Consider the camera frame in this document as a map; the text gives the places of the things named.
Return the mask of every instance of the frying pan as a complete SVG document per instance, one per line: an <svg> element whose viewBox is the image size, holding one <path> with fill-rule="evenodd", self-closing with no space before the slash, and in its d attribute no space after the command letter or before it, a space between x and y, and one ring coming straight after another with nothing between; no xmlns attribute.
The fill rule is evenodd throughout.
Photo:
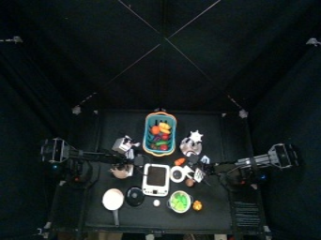
<svg viewBox="0 0 321 240"><path fill-rule="evenodd" d="M119 226L118 209L123 205L124 195L116 188L111 188L103 197L104 207L112 211L115 226Z"/></svg>

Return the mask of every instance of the bowl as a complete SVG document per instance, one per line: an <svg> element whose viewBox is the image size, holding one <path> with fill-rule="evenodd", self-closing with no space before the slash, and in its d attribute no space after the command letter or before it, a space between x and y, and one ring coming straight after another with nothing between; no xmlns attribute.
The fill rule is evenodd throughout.
<svg viewBox="0 0 321 240"><path fill-rule="evenodd" d="M191 207L193 197L187 192L178 190L170 195L167 201L169 208L178 214L183 214Z"/></svg>

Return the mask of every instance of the digital scale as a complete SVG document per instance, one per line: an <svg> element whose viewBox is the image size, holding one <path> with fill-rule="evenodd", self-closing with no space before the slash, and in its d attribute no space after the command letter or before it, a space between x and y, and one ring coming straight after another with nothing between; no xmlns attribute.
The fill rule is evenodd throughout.
<svg viewBox="0 0 321 240"><path fill-rule="evenodd" d="M170 189L170 166L150 164L144 166L143 193L154 197L166 197Z"/></svg>

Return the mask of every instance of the black backdrop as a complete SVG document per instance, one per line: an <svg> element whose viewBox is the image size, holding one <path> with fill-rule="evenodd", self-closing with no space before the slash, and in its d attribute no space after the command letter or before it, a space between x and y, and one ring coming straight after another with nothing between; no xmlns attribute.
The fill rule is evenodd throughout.
<svg viewBox="0 0 321 240"><path fill-rule="evenodd" d="M293 143L300 148L300 168L274 172L264 188L270 225L294 233L297 239L318 239L321 234L320 61L321 49L310 49L257 104L250 118L257 153L265 153L276 143Z"/></svg>
<svg viewBox="0 0 321 240"><path fill-rule="evenodd" d="M71 108L98 93L83 110L238 111L230 96L255 154L280 142L302 151L302 166L266 185L270 226L318 238L321 52L305 43L320 12L312 0L1 1L0 39L24 43L0 42L0 237L46 224L39 142L67 137Z"/></svg>

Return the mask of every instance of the white device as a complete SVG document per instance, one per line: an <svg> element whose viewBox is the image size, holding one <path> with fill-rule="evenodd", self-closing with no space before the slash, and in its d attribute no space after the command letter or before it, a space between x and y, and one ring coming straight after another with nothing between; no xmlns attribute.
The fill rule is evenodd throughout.
<svg viewBox="0 0 321 240"><path fill-rule="evenodd" d="M194 173L194 170L187 165L185 166L183 170L189 179L193 179L193 176L190 176L190 173Z"/></svg>
<svg viewBox="0 0 321 240"><path fill-rule="evenodd" d="M166 197L170 190L170 166L147 163L144 166L143 193Z"/></svg>
<svg viewBox="0 0 321 240"><path fill-rule="evenodd" d="M174 166L170 169L170 180L174 183L181 183L185 181L185 179L186 179L185 169L181 166Z"/></svg>
<svg viewBox="0 0 321 240"><path fill-rule="evenodd" d="M138 147L140 145L140 143L132 143L132 139L126 136L124 138L116 139L114 146L112 146L112 150L116 151L119 154L127 154L128 151L131 150L131 147L135 146ZM134 157L131 156L131 153L127 155L128 159L134 159Z"/></svg>

